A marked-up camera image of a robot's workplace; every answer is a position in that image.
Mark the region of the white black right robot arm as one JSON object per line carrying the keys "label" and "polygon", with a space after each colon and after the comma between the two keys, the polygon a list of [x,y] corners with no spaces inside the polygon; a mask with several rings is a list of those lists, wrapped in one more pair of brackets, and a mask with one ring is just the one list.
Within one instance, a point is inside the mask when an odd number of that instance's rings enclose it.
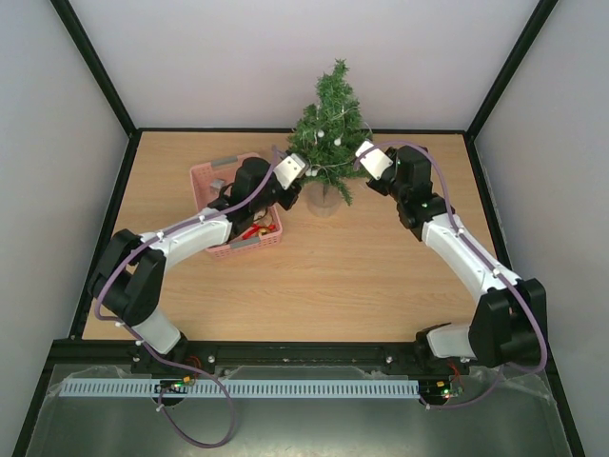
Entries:
{"label": "white black right robot arm", "polygon": [[400,222],[436,252],[477,304],[469,324],[440,324],[418,333],[417,366],[438,371],[448,358],[536,373],[548,359],[546,292],[537,279],[523,280],[503,265],[465,227],[453,209],[438,163],[418,145],[363,142],[355,166],[370,175],[368,186],[391,196]]}

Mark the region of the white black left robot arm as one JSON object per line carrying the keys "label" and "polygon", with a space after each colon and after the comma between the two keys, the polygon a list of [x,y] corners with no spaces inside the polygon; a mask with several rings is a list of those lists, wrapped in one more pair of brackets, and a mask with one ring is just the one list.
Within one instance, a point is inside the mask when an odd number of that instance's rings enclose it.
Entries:
{"label": "white black left robot arm", "polygon": [[160,354],[170,353],[183,336],[159,306],[166,272],[202,250],[241,236],[265,209],[276,204],[290,209],[308,168],[296,153],[277,155],[272,162],[247,157],[233,180],[196,215],[153,232],[116,232],[89,279],[95,312],[108,309],[139,340]]}

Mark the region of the small green christmas tree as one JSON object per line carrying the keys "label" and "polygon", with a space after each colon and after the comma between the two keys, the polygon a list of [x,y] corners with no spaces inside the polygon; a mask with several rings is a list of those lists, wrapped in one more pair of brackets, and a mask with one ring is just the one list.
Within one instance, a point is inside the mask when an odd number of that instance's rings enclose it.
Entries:
{"label": "small green christmas tree", "polygon": [[355,152],[363,141],[372,139],[372,131],[347,81],[348,72],[345,60],[337,59],[332,71],[317,79],[317,101],[304,108],[288,136],[288,150],[310,165],[305,183],[336,187],[350,206],[353,196],[347,182],[363,176],[362,169],[354,170]]}

